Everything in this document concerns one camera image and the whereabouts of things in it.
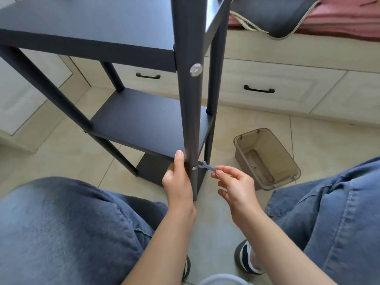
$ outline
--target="drawer handle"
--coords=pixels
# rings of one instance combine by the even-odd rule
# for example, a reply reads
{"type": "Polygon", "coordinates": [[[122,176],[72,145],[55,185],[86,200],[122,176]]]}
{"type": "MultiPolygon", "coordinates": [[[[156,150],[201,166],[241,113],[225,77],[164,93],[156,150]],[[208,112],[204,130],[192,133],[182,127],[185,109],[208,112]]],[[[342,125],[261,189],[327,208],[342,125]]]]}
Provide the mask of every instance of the drawer handle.
{"type": "Polygon", "coordinates": [[[139,77],[139,78],[148,78],[148,79],[159,79],[159,78],[161,78],[161,75],[144,76],[144,75],[141,75],[140,73],[136,73],[136,77],[139,77]]]}
{"type": "Polygon", "coordinates": [[[248,91],[263,92],[263,93],[274,93],[274,89],[258,90],[258,89],[252,89],[248,85],[244,85],[243,88],[244,88],[244,90],[248,90],[248,91]]]}

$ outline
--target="hand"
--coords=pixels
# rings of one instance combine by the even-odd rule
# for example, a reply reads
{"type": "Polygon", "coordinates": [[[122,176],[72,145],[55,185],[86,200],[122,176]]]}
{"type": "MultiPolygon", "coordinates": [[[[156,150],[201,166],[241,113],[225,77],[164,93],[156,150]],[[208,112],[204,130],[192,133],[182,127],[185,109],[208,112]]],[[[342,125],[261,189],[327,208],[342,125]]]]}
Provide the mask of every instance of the hand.
{"type": "Polygon", "coordinates": [[[227,201],[231,209],[232,220],[241,228],[245,217],[251,211],[262,211],[255,193],[255,182],[246,173],[229,166],[216,166],[217,171],[211,177],[219,179],[218,194],[227,201]]]}
{"type": "Polygon", "coordinates": [[[195,211],[193,190],[185,170],[185,156],[181,150],[176,152],[172,163],[162,178],[162,184],[168,198],[168,208],[195,211]]]}

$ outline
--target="forearm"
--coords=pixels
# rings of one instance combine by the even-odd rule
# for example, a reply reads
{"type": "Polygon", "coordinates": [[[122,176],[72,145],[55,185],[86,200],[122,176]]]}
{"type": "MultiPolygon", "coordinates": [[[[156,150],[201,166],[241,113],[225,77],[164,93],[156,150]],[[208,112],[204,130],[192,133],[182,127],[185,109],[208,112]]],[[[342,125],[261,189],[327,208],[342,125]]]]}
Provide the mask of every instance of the forearm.
{"type": "Polygon", "coordinates": [[[195,215],[195,208],[169,207],[149,245],[122,285],[180,284],[195,215]]]}
{"type": "Polygon", "coordinates": [[[335,284],[262,210],[245,216],[243,234],[274,285],[335,284]]]}

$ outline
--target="small wrench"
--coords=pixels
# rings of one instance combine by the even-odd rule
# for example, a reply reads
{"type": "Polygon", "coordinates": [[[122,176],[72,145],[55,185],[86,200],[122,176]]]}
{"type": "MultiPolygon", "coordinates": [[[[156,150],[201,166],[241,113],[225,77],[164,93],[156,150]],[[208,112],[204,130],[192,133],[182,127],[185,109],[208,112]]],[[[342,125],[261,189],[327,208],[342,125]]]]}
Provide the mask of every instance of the small wrench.
{"type": "Polygon", "coordinates": [[[206,168],[207,170],[216,172],[216,169],[214,167],[211,167],[210,165],[207,165],[206,161],[202,161],[202,163],[202,165],[198,165],[198,168],[206,168]]]}

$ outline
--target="screw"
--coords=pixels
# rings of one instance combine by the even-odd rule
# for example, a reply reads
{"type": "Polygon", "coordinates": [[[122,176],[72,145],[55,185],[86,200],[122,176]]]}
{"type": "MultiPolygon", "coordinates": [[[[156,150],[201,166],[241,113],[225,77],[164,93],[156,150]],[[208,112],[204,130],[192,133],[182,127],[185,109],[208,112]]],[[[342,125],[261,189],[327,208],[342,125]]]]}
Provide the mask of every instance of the screw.
{"type": "Polygon", "coordinates": [[[190,75],[192,77],[197,77],[199,76],[203,71],[203,67],[200,63],[196,63],[190,68],[190,75]]]}

